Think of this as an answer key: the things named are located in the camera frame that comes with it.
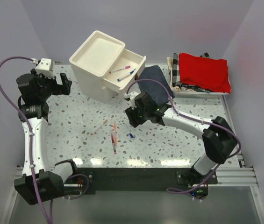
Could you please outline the small blue-tipped pen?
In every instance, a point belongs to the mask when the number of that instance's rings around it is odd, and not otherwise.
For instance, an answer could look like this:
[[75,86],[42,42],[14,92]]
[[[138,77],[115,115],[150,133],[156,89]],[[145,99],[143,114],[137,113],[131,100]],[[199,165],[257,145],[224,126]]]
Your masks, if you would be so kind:
[[128,135],[129,135],[129,137],[130,137],[132,140],[134,140],[134,139],[135,139],[135,136],[132,134],[130,128],[128,127],[127,124],[124,124],[124,125],[125,125],[125,127],[126,127],[126,129],[127,129],[127,131],[128,131]]

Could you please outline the orange marker pen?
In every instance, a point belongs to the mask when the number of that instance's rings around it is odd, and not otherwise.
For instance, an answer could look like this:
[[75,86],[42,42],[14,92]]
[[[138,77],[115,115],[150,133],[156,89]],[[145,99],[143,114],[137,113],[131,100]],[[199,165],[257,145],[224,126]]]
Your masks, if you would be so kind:
[[116,122],[114,122],[114,145],[117,146],[117,126],[116,126]]

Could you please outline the blue-capped white marker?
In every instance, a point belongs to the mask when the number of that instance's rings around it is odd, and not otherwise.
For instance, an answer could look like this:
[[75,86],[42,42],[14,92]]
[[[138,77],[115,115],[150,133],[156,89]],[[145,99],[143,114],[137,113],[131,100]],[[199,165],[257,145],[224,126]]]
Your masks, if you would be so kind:
[[131,76],[134,72],[135,72],[135,69],[132,70],[131,72],[129,72],[129,73],[127,73],[127,74],[125,74],[125,75],[119,77],[119,78],[117,79],[117,81],[120,82],[120,81],[122,81],[123,79],[126,79],[127,77]]

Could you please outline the cream drawer organizer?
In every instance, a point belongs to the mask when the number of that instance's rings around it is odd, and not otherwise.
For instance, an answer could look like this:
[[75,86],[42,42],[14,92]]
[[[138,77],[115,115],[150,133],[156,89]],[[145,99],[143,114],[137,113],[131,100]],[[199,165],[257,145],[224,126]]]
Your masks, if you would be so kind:
[[[69,58],[81,92],[101,103],[108,103],[116,94],[121,97],[136,76],[145,68],[146,56],[126,49],[124,42],[101,31],[94,31]],[[109,74],[125,66],[127,70]],[[118,82],[132,70],[135,72]]]

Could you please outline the pink-capped white marker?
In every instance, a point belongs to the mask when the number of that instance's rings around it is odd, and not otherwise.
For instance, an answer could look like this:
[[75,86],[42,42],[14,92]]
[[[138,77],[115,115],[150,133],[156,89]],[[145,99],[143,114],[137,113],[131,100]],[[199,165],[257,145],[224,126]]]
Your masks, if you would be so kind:
[[119,69],[116,69],[116,70],[112,70],[112,71],[109,71],[109,74],[112,74],[112,73],[116,73],[116,72],[119,72],[119,71],[122,71],[122,70],[127,70],[129,69],[130,66],[125,66],[125,67],[122,67],[122,68],[119,68]]

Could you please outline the red pen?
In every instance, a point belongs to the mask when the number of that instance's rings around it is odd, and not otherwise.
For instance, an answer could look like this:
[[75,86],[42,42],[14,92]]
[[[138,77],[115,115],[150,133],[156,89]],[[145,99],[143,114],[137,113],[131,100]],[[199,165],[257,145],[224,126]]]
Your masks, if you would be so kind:
[[112,130],[110,130],[110,136],[111,136],[111,141],[112,141],[112,147],[113,147],[114,154],[117,154],[116,146],[115,146],[115,140],[114,140],[114,132]]

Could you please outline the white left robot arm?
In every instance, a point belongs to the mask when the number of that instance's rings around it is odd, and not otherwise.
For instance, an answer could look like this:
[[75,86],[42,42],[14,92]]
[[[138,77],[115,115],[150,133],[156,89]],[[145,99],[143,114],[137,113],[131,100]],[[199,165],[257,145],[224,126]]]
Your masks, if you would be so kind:
[[61,84],[55,78],[38,74],[35,69],[16,80],[21,93],[18,98],[18,114],[25,136],[25,162],[22,177],[14,187],[29,205],[65,196],[64,183],[74,183],[79,178],[78,168],[72,159],[55,164],[50,169],[47,157],[47,129],[49,106],[52,95],[69,95],[72,81],[60,73]]

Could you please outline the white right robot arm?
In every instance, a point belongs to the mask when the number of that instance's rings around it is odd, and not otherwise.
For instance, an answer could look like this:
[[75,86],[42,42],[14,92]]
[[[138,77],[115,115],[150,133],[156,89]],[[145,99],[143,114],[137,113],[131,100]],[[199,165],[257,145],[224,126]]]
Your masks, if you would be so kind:
[[171,104],[157,104],[148,93],[132,92],[124,98],[130,102],[125,110],[129,123],[138,127],[146,121],[174,127],[202,139],[205,152],[190,169],[181,174],[188,185],[202,183],[213,167],[224,164],[238,145],[235,134],[222,117],[203,119],[175,109]]

